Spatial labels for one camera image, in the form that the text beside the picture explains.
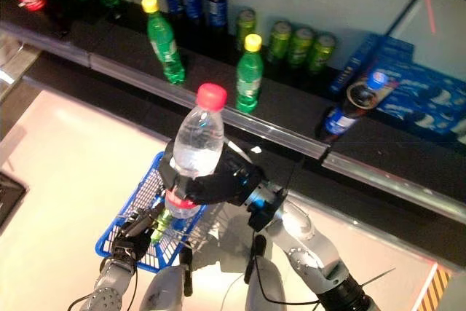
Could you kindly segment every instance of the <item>shelf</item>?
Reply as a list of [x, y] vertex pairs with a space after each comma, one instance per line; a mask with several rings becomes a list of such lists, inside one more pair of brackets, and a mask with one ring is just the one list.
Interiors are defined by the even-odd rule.
[[[163, 140], [176, 135], [188, 113], [184, 106], [46, 52], [28, 69], [25, 80], [124, 118]], [[225, 133], [246, 151], [260, 147], [261, 153], [250, 151], [250, 157], [269, 179], [290, 188], [292, 197], [351, 225], [356, 220], [359, 229], [444, 266], [466, 267], [466, 226], [322, 168], [318, 161], [264, 138], [230, 125], [225, 125]]]
[[[218, 42], [212, 50], [214, 41], [208, 36], [197, 34], [193, 39], [186, 36], [189, 28], [176, 31], [186, 82], [175, 86], [163, 76], [137, 5], [129, 4], [118, 22], [105, 17], [74, 21], [64, 39], [56, 37], [47, 23], [41, 22], [42, 17], [19, 9], [12, 0], [1, 0], [1, 6], [1, 28], [115, 78], [112, 84], [124, 82], [148, 95], [192, 108], [197, 88], [203, 82], [215, 82], [229, 94], [222, 112], [225, 123], [314, 159], [322, 159], [328, 150], [329, 145], [315, 139], [314, 129], [333, 103], [309, 90], [292, 87], [296, 75], [273, 71], [266, 65], [257, 109], [243, 114], [234, 108], [238, 55], [232, 50], [232, 37], [225, 39], [226, 44]], [[327, 75], [314, 79], [301, 76], [297, 85], [323, 86], [325, 79], [331, 78]], [[132, 113], [130, 107], [125, 110]], [[323, 166], [466, 224], [466, 157], [439, 142], [364, 117], [332, 146]]]
[[89, 66], [89, 52], [113, 26], [102, 15], [75, 20], [68, 35], [61, 38], [43, 12], [28, 12], [16, 0], [0, 0], [0, 29], [19, 40], [52, 52], [83, 66]]
[[[224, 121], [292, 150], [319, 158], [328, 145], [316, 141], [315, 125], [331, 102], [316, 95], [263, 79], [258, 108], [243, 114], [234, 108], [236, 68], [191, 50], [180, 48], [185, 61], [186, 82], [169, 84], [154, 56], [147, 36], [125, 27], [114, 26], [90, 55], [92, 69], [128, 84], [192, 108], [195, 92], [204, 82], [220, 84], [228, 92]], [[303, 109], [307, 119], [302, 119]]]
[[466, 157], [455, 151], [365, 119], [323, 166], [466, 224]]

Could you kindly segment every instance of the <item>soda can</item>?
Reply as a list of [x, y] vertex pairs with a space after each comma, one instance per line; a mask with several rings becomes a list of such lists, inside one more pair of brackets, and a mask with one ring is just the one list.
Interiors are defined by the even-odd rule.
[[278, 21], [274, 24], [270, 34], [267, 61], [278, 63], [285, 57], [292, 30], [291, 24], [287, 21]]
[[303, 65], [314, 38], [315, 32], [309, 27], [303, 27], [294, 32], [287, 56], [288, 65], [291, 68], [299, 68]]
[[307, 60], [309, 73], [318, 74], [322, 71], [328, 59], [332, 56], [335, 46], [336, 38], [333, 34], [324, 33], [317, 37]]
[[252, 9], [241, 11], [236, 19], [236, 50], [243, 51], [245, 38], [256, 29], [256, 13]]

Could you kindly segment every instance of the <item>bottle in basket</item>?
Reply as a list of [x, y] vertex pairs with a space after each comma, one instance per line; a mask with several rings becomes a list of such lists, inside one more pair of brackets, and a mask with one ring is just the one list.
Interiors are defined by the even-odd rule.
[[[224, 145], [224, 122], [220, 111], [225, 103], [224, 88], [204, 83], [198, 89], [197, 105], [180, 126], [170, 161], [181, 175], [196, 178], [215, 170]], [[189, 200], [180, 200], [171, 191], [166, 191], [165, 207], [179, 219], [187, 219], [200, 209]]]

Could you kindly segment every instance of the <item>water bottle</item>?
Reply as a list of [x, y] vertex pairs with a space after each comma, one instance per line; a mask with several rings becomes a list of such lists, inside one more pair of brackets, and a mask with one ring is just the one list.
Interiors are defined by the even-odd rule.
[[[220, 111], [225, 102], [226, 91], [216, 84], [204, 83], [198, 89], [197, 105], [180, 126], [170, 161], [181, 175], [196, 178], [215, 170], [224, 145]], [[200, 209], [190, 200], [180, 200], [171, 191], [166, 191], [165, 207], [178, 219], [190, 218]]]
[[160, 14], [157, 0], [142, 0], [141, 4], [144, 12], [149, 15], [147, 35], [157, 58], [163, 65], [163, 73], [173, 84], [184, 82], [184, 68], [173, 38], [173, 30]]
[[366, 82], [356, 82], [347, 89], [343, 103], [335, 107], [325, 118], [317, 137], [324, 142], [335, 141], [360, 117], [374, 109], [379, 103], [376, 91], [382, 89], [388, 76], [382, 72], [372, 72]]

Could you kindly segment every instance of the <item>yellow bottle cap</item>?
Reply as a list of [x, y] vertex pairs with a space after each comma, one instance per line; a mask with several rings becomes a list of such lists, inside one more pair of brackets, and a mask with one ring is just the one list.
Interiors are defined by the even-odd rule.
[[245, 49], [247, 51], [256, 52], [261, 49], [262, 38], [257, 34], [248, 34], [245, 39]]
[[157, 0], [142, 0], [141, 5], [143, 6], [144, 12], [148, 14], [159, 11], [159, 2]]

